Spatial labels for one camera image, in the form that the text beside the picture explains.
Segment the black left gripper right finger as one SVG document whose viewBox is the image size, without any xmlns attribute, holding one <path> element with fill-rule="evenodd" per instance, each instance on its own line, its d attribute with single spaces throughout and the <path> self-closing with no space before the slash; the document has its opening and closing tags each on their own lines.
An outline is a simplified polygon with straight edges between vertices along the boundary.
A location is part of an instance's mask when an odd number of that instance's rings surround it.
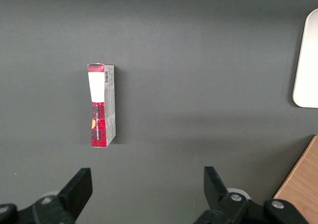
<svg viewBox="0 0 318 224">
<path fill-rule="evenodd" d="M 288 201 L 268 199 L 261 206 L 243 194 L 230 192 L 212 166 L 204 167 L 204 194 L 209 209 L 196 224 L 307 224 Z"/>
</svg>

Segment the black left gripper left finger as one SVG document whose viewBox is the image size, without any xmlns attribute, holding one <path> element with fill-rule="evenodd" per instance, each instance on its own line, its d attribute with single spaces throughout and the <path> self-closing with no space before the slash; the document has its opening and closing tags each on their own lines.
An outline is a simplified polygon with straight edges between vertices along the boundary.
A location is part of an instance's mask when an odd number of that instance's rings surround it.
<svg viewBox="0 0 318 224">
<path fill-rule="evenodd" d="M 2 224 L 74 224 L 92 195 L 90 168 L 81 168 L 56 195 L 46 195 L 19 210 L 0 205 Z"/>
</svg>

